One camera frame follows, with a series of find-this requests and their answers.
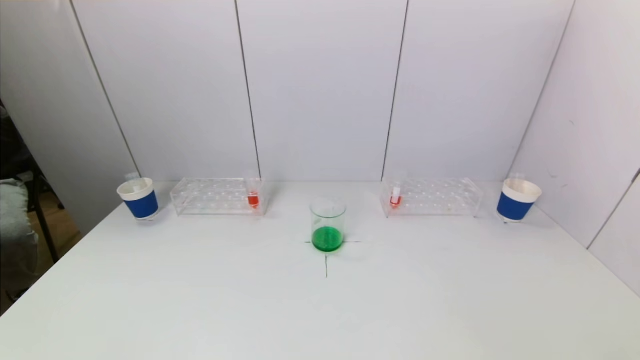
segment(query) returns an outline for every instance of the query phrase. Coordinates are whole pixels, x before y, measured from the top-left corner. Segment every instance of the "white wall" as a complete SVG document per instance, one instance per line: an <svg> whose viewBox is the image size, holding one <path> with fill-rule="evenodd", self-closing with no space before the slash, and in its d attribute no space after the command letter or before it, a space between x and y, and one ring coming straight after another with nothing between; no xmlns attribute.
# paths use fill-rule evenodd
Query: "white wall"
<svg viewBox="0 0 640 360"><path fill-rule="evenodd" d="M74 4L144 176L258 175L233 1Z"/></svg>
<svg viewBox="0 0 640 360"><path fill-rule="evenodd" d="M69 2L1 1L0 45L0 97L86 234L122 203L116 188L136 168Z"/></svg>
<svg viewBox="0 0 640 360"><path fill-rule="evenodd" d="M379 181L406 0L240 0L262 175Z"/></svg>
<svg viewBox="0 0 640 360"><path fill-rule="evenodd" d="M503 179L572 4L410 1L385 170Z"/></svg>
<svg viewBox="0 0 640 360"><path fill-rule="evenodd" d="M640 295L640 181L636 181L589 251Z"/></svg>
<svg viewBox="0 0 640 360"><path fill-rule="evenodd" d="M640 2L578 0L513 165L583 246L640 167Z"/></svg>

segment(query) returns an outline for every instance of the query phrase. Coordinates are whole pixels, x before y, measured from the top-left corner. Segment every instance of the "black chair leg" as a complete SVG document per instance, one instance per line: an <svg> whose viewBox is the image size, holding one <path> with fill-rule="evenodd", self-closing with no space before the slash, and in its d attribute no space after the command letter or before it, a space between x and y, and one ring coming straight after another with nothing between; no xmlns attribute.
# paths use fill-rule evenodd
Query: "black chair leg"
<svg viewBox="0 0 640 360"><path fill-rule="evenodd" d="M55 244L53 244L53 238L51 237L51 233L49 232L47 219L44 217L44 212L42 211L42 207L40 206L40 176L34 176L33 182L33 203L36 208L36 215L38 215L38 221L40 222L40 227L42 228L42 233L44 234L44 240L47 242L49 253L51 253L51 259L53 260L53 263L57 263L58 260L60 260L60 258L58 257L58 251L56 250Z"/></svg>

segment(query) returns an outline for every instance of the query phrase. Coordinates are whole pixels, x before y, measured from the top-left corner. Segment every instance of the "test tube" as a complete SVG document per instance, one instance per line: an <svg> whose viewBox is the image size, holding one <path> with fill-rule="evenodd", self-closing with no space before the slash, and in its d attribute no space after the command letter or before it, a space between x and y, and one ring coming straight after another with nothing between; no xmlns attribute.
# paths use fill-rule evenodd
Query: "test tube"
<svg viewBox="0 0 640 360"><path fill-rule="evenodd" d="M262 179L255 177L246 177L244 179L244 185L246 187L246 198L249 202L249 206L253 209L257 209L260 206L260 188L262 186Z"/></svg>
<svg viewBox="0 0 640 360"><path fill-rule="evenodd" d="M389 205L392 209L397 209L402 203L402 187L406 174L404 172L396 172L390 176L389 186L391 187L391 196Z"/></svg>

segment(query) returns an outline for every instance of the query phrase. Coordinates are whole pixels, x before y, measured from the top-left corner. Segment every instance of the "white table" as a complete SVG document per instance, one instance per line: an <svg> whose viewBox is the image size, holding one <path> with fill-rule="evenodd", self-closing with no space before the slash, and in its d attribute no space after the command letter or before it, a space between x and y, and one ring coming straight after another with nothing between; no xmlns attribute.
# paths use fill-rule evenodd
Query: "white table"
<svg viewBox="0 0 640 360"><path fill-rule="evenodd" d="M264 218L123 205L0 318L2 359L640 359L640 299L538 208L385 218L378 183L285 183ZM316 195L347 243L310 239Z"/></svg>

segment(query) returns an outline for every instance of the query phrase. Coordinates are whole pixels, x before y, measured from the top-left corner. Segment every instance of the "glass beaker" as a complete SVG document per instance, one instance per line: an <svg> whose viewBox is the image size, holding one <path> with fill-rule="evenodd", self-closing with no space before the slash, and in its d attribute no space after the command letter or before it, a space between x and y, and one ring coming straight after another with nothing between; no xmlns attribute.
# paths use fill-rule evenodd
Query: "glass beaker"
<svg viewBox="0 0 640 360"><path fill-rule="evenodd" d="M335 197L319 197L311 203L311 243L324 252L337 250L344 239L346 204Z"/></svg>

